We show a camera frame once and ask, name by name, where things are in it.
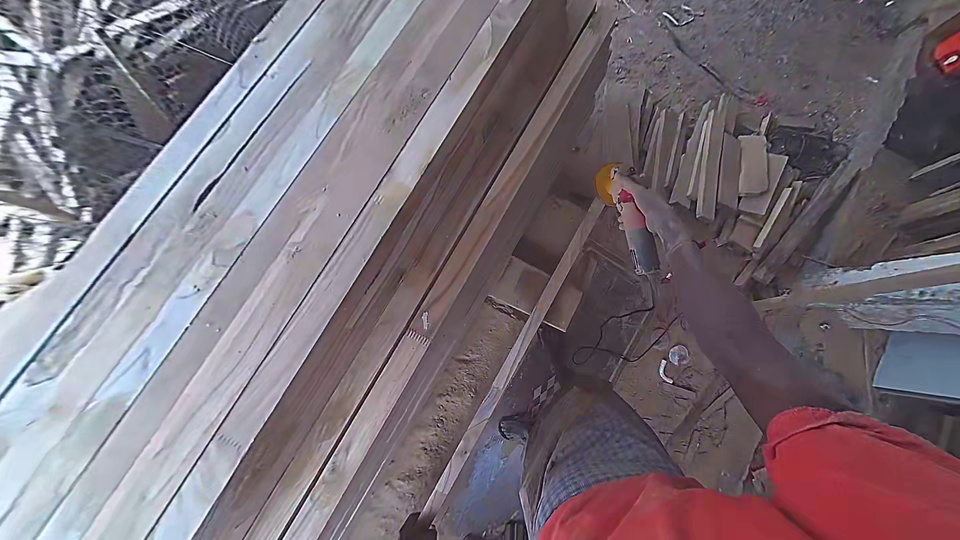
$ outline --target hand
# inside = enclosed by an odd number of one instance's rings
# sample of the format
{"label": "hand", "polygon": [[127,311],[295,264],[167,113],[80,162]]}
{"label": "hand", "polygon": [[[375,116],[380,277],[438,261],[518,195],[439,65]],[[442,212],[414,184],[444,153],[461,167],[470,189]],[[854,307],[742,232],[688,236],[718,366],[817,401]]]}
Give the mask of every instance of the hand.
{"label": "hand", "polygon": [[621,189],[627,190],[634,196],[636,206],[646,217],[647,229],[660,237],[665,252],[669,252],[682,242],[692,240],[690,232],[677,212],[652,189],[643,187],[631,177],[617,172],[613,176],[611,190],[619,193]]}

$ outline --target power cord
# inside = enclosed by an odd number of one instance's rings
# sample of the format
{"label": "power cord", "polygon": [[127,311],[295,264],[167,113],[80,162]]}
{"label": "power cord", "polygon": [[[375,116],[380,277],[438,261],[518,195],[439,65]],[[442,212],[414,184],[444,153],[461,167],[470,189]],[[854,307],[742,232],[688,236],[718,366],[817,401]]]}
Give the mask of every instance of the power cord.
{"label": "power cord", "polygon": [[[621,314],[621,315],[612,315],[612,316],[610,316],[610,317],[607,317],[607,319],[605,319],[604,322],[600,324],[600,335],[599,335],[599,337],[597,337],[596,343],[594,343],[593,345],[584,345],[584,346],[582,346],[582,347],[577,347],[577,349],[573,352],[573,355],[572,355],[572,357],[571,357],[571,359],[570,359],[570,361],[573,363],[573,365],[578,365],[578,366],[580,366],[580,365],[586,364],[587,362],[590,361],[591,358],[593,358],[593,355],[594,355],[595,353],[597,353],[597,352],[606,353],[606,354],[608,354],[608,355],[610,355],[610,356],[613,356],[613,357],[615,357],[615,358],[619,358],[619,359],[621,359],[621,360],[623,360],[623,361],[625,361],[625,362],[633,363],[633,362],[636,362],[636,361],[640,360],[644,355],[646,355],[647,353],[649,353],[650,350],[654,348],[654,345],[656,345],[658,342],[660,342],[661,339],[663,339],[663,337],[670,331],[670,328],[673,327],[674,323],[676,323],[677,320],[680,319],[680,315],[679,315],[679,314],[678,314],[677,316],[675,316],[675,317],[673,318],[673,320],[670,321],[669,324],[666,325],[666,328],[664,328],[663,331],[660,333],[660,335],[657,336],[657,339],[654,339],[654,340],[650,343],[650,345],[649,345],[642,353],[640,353],[639,356],[637,356],[636,358],[630,358],[630,357],[624,356],[622,353],[619,353],[618,351],[612,351],[612,350],[610,350],[610,349],[605,349],[605,348],[603,348],[603,347],[600,347],[600,343],[603,342],[603,329],[604,329],[605,326],[607,326],[607,323],[609,323],[610,321],[612,321],[612,320],[614,320],[614,319],[616,319],[616,320],[625,319],[625,318],[627,318],[627,317],[630,317],[630,316],[632,316],[632,315],[636,315],[636,314],[638,314],[638,313],[644,313],[644,312],[647,312],[647,311],[653,311],[654,308],[657,307],[656,303],[655,303],[654,300],[653,300],[653,299],[654,299],[654,291],[655,291],[654,285],[653,285],[652,282],[648,282],[648,284],[649,284],[649,286],[650,286],[650,300],[651,300],[650,306],[649,306],[649,307],[642,307],[642,308],[640,308],[640,309],[634,309],[633,311],[628,311],[628,312],[623,313],[623,314]],[[586,350],[589,350],[589,351],[590,351],[590,354],[587,356],[586,359],[584,359],[583,361],[578,362],[578,361],[577,361],[577,355],[578,355],[581,351],[586,351]]]}

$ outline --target angle grinder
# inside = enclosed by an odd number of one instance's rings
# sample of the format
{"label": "angle grinder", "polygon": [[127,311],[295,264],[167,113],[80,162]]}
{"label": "angle grinder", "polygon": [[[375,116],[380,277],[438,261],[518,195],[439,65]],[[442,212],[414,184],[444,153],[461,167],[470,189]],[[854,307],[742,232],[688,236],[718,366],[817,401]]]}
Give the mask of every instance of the angle grinder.
{"label": "angle grinder", "polygon": [[647,229],[647,220],[636,206],[634,196],[626,189],[619,193],[611,193],[614,175],[620,171],[620,163],[611,163],[593,176],[593,186],[597,197],[607,204],[616,206],[623,223],[623,232],[627,236],[627,247],[630,249],[630,259],[634,264],[634,271],[638,276],[649,276],[660,270],[660,257],[657,255],[657,241],[653,233]]}

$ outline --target checkered pattern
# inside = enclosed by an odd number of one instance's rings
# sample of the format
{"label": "checkered pattern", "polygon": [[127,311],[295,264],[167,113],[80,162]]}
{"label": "checkered pattern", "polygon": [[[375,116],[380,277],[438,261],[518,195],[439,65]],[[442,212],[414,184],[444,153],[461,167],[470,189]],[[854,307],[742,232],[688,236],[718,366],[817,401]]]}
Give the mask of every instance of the checkered pattern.
{"label": "checkered pattern", "polygon": [[536,530],[561,504],[595,485],[651,473],[683,475],[654,432],[615,393],[565,403],[576,400],[576,392],[564,393],[544,411],[568,414],[573,409],[577,421],[561,435],[546,465]]}
{"label": "checkered pattern", "polygon": [[557,382],[557,376],[551,377],[546,384],[534,388],[534,401],[530,405],[530,415],[537,418],[540,411],[553,401],[560,393],[560,383]]}

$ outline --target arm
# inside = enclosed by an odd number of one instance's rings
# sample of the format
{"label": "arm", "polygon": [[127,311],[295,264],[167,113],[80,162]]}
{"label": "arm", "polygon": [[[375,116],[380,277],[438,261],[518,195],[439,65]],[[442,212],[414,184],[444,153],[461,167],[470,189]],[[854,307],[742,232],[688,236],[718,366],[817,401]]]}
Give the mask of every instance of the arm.
{"label": "arm", "polygon": [[624,177],[618,176],[614,185],[634,194],[647,226],[662,240],[680,312],[701,351],[759,426],[766,428],[774,416],[797,406],[851,408],[833,384],[777,341],[732,283],[706,268],[699,248],[665,201]]}

